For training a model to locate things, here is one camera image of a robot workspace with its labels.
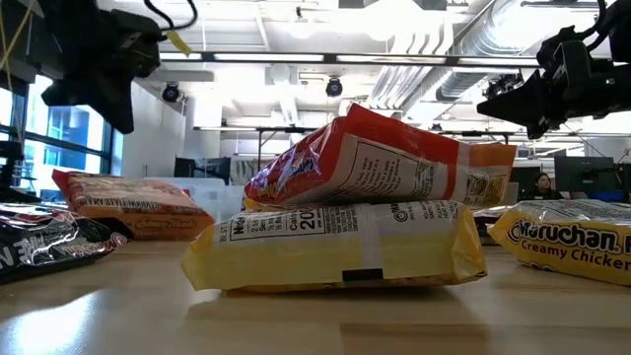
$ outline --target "orange noodle package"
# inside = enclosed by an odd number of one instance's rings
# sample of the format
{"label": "orange noodle package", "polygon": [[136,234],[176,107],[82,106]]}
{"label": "orange noodle package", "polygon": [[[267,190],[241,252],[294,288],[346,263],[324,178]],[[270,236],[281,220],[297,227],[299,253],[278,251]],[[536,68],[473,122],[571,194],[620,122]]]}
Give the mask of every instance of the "orange noodle package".
{"label": "orange noodle package", "polygon": [[68,207],[135,240],[192,241],[213,218],[181,189],[156,179],[54,171]]}
{"label": "orange noodle package", "polygon": [[499,203],[517,147],[468,145],[353,105],[245,187],[262,205],[455,200]]}

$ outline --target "black noodle package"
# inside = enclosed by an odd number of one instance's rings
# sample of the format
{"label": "black noodle package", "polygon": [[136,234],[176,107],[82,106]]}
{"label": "black noodle package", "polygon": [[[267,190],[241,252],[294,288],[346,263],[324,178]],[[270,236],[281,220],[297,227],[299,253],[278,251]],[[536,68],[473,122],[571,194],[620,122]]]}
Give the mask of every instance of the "black noodle package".
{"label": "black noodle package", "polygon": [[40,205],[0,203],[0,229],[0,283],[82,266],[127,243],[100,223]]}

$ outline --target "ramen package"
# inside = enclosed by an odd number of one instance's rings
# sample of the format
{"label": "ramen package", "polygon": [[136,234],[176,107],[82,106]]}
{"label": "ramen package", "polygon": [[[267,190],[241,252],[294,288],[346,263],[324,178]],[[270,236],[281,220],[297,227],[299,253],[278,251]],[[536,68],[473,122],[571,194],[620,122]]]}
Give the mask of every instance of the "ramen package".
{"label": "ramen package", "polygon": [[486,275],[473,217],[452,201],[244,212],[202,233],[182,269],[195,290],[258,292],[448,285]]}
{"label": "ramen package", "polygon": [[0,204],[0,283],[82,266],[127,243],[120,233],[77,213]]}
{"label": "ramen package", "polygon": [[598,200],[523,201],[489,230],[517,260],[631,285],[631,209]]}
{"label": "ramen package", "polygon": [[191,241],[214,221],[181,189],[156,179],[54,171],[71,210],[135,240]]}
{"label": "ramen package", "polygon": [[260,204],[456,200],[499,203],[516,147],[468,145],[353,105],[245,187]]}

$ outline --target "yellow noodle package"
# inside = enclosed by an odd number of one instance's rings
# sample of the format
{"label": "yellow noodle package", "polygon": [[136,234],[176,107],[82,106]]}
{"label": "yellow noodle package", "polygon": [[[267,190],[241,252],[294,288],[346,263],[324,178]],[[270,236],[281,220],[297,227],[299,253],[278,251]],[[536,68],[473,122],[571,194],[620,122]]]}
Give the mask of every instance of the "yellow noodle package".
{"label": "yellow noodle package", "polygon": [[598,200],[523,201],[489,234],[529,266],[631,285],[631,209]]}
{"label": "yellow noodle package", "polygon": [[259,292],[445,285],[486,275],[471,212],[452,201],[245,212],[208,228],[182,269],[195,290]]}

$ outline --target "table surface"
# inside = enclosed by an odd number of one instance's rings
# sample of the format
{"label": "table surface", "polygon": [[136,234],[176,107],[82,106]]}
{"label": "table surface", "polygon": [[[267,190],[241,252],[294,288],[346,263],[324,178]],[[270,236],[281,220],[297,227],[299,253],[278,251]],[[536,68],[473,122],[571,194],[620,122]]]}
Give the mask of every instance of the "table surface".
{"label": "table surface", "polygon": [[487,248],[459,286],[194,292],[184,243],[0,286],[2,354],[628,354],[631,289],[532,270]]}

